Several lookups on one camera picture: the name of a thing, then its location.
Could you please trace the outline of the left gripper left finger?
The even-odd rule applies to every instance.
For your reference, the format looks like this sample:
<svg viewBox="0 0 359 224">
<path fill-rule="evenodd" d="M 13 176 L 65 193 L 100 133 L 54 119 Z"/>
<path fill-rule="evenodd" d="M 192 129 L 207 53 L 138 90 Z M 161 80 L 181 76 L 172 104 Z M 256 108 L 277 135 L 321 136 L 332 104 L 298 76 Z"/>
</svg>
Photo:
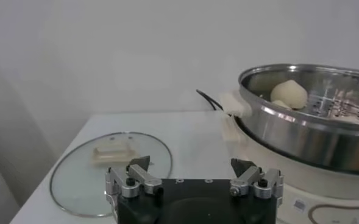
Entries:
<svg viewBox="0 0 359 224">
<path fill-rule="evenodd" d="M 162 179 L 148 173 L 150 156 L 132 159 L 125 168 L 109 167 L 105 174 L 105 196 L 112 207 L 112 213 L 118 212 L 118 198 L 135 198 L 144 193 L 157 195 L 163 186 Z"/>
</svg>

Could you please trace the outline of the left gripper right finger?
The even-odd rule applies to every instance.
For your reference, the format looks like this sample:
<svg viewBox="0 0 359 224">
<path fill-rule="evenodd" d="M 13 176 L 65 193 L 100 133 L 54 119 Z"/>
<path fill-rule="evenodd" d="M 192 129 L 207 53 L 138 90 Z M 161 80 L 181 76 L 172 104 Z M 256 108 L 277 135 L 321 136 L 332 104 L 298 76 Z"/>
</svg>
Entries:
<svg viewBox="0 0 359 224">
<path fill-rule="evenodd" d="M 230 180 L 230 195 L 246 196 L 253 192 L 256 198 L 270 199 L 275 197 L 277 205 L 283 201 L 284 177 L 280 170 L 269 169 L 266 172 L 252 161 L 232 158 L 230 165 L 236 178 Z"/>
</svg>

